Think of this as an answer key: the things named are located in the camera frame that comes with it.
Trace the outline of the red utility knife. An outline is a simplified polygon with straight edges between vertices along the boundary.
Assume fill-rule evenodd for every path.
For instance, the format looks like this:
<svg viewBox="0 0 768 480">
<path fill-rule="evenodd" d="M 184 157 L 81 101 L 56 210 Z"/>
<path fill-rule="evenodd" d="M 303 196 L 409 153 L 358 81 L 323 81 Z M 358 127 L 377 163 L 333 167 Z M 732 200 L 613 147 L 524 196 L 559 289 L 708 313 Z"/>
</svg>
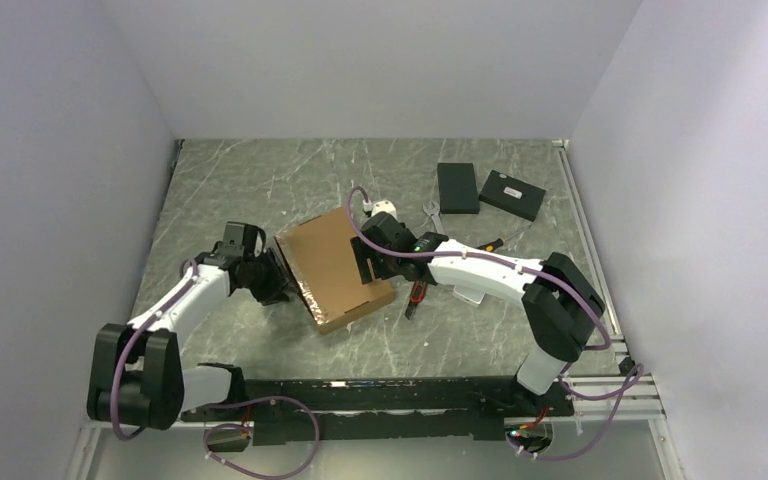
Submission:
<svg viewBox="0 0 768 480">
<path fill-rule="evenodd" d="M 427 283 L 422 280 L 417 280 L 413 283 L 407 306 L 404 310 L 404 317 L 408 320 L 410 320 L 418 306 L 421 304 L 421 302 L 425 298 L 427 290 Z"/>
</svg>

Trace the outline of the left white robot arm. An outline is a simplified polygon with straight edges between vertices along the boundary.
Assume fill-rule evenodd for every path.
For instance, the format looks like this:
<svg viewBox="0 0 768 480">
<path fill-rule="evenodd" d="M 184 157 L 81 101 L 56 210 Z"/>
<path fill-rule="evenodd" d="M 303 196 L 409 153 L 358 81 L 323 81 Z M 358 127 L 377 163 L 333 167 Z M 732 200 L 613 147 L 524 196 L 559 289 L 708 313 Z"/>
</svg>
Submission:
<svg viewBox="0 0 768 480">
<path fill-rule="evenodd" d="M 211 409 L 232 420 L 247 406 L 241 368 L 208 362 L 186 369 L 181 348 L 234 292 L 263 306 L 288 301 L 290 278 L 263 229 L 229 222 L 213 247 L 188 258 L 179 280 L 154 305 L 95 337 L 86 411 L 121 441 L 146 429 L 167 430 L 181 414 Z"/>
</svg>

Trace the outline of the brown cardboard express box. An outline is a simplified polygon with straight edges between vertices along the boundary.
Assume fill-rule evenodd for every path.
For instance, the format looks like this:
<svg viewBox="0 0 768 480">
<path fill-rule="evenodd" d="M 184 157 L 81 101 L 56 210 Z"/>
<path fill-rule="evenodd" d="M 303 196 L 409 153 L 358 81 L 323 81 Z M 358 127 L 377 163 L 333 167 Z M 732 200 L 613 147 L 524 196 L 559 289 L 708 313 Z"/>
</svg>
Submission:
<svg viewBox="0 0 768 480">
<path fill-rule="evenodd" d="M 361 281 L 345 209 L 284 230 L 276 242 L 299 296 L 321 335 L 344 328 L 395 299 L 386 280 Z"/>
</svg>

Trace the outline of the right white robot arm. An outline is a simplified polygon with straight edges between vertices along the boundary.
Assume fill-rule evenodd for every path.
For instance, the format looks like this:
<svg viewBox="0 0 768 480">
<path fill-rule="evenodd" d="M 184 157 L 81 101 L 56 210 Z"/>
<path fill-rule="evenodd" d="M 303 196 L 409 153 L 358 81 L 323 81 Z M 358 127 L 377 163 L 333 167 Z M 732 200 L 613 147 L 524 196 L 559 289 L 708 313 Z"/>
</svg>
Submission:
<svg viewBox="0 0 768 480">
<path fill-rule="evenodd" d="M 534 415 L 550 399 L 550 387 L 577 362 L 593 332 L 610 336 L 602 323 L 605 303 L 568 256 L 513 258 L 469 247 L 444 234 L 415 236 L 389 213 L 353 228 L 350 244 L 363 283 L 402 277 L 429 285 L 471 290 L 522 310 L 535 345 L 516 372 L 511 401 Z"/>
</svg>

